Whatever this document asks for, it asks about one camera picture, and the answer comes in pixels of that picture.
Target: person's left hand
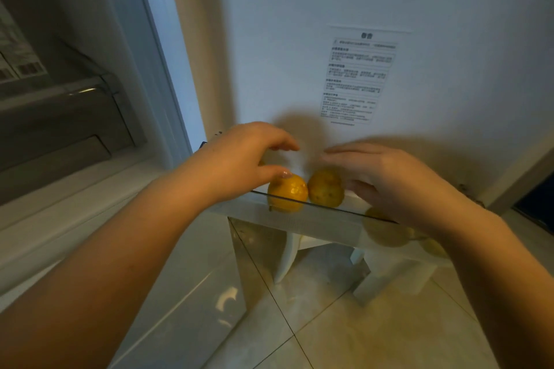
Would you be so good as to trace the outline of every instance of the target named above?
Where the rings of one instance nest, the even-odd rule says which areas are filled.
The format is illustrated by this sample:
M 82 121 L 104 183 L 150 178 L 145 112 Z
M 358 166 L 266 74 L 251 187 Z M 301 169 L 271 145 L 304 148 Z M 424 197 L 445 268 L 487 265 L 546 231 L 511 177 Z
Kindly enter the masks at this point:
M 193 189 L 205 207 L 229 200 L 292 173 L 280 165 L 259 166 L 267 149 L 298 150 L 285 130 L 257 121 L 239 124 L 206 143 L 165 178 L 173 187 Z

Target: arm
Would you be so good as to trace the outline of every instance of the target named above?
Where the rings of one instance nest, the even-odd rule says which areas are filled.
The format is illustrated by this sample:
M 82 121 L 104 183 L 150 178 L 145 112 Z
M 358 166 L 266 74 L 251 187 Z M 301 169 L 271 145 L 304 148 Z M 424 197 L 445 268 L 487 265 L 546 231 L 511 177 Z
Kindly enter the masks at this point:
M 407 153 L 360 142 L 322 158 L 365 181 L 348 188 L 450 255 L 501 367 L 554 366 L 554 280 L 504 221 Z
M 140 192 L 0 314 L 0 366 L 106 367 L 196 216 L 289 171 L 258 166 L 298 145 L 266 123 L 232 128 Z

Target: yellow fruit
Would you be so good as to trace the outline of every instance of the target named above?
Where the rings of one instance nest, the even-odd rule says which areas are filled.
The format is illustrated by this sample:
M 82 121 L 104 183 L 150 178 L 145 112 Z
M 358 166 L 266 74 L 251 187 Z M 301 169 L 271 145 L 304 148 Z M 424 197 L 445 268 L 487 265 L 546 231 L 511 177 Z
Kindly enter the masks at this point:
M 320 169 L 308 181 L 310 201 L 316 205 L 338 207 L 345 197 L 341 177 L 335 170 Z
M 427 238 L 426 240 L 420 240 L 419 245 L 430 255 L 440 258 L 450 258 L 448 257 L 447 252 L 444 250 L 443 246 L 439 244 L 433 238 Z
M 391 220 L 386 214 L 375 207 L 369 208 L 365 215 L 368 217 Z M 402 247 L 406 245 L 414 235 L 414 230 L 397 223 L 382 222 L 375 219 L 364 219 L 363 225 L 366 233 L 376 243 L 384 247 Z
M 294 174 L 290 178 L 279 178 L 272 181 L 267 188 L 267 194 L 292 198 L 298 201 L 306 201 L 308 199 L 308 186 L 302 177 Z M 297 212 L 303 206 L 302 203 L 274 197 L 267 197 L 267 203 L 269 204 L 270 210 L 275 209 L 287 213 Z

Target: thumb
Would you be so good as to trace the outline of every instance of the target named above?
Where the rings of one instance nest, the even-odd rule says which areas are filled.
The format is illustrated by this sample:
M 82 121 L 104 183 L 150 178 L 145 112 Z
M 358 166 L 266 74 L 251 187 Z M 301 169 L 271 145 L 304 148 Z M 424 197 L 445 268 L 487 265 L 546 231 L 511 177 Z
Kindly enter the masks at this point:
M 346 188 L 354 191 L 358 197 L 363 198 L 370 205 L 379 207 L 381 196 L 371 184 L 360 180 L 351 180 L 346 183 Z
M 276 178 L 290 178 L 293 173 L 288 168 L 280 165 L 264 165 L 258 168 L 261 184 L 267 184 Z

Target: person's left arm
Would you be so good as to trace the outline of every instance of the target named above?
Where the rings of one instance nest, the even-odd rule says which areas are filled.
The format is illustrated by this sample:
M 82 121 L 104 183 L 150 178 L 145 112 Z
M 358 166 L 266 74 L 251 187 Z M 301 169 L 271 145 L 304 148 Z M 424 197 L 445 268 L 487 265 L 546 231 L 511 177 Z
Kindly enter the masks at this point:
M 290 174 L 258 166 L 268 148 L 298 145 L 270 124 L 238 125 L 142 190 L 0 314 L 0 366 L 106 367 L 192 220 Z

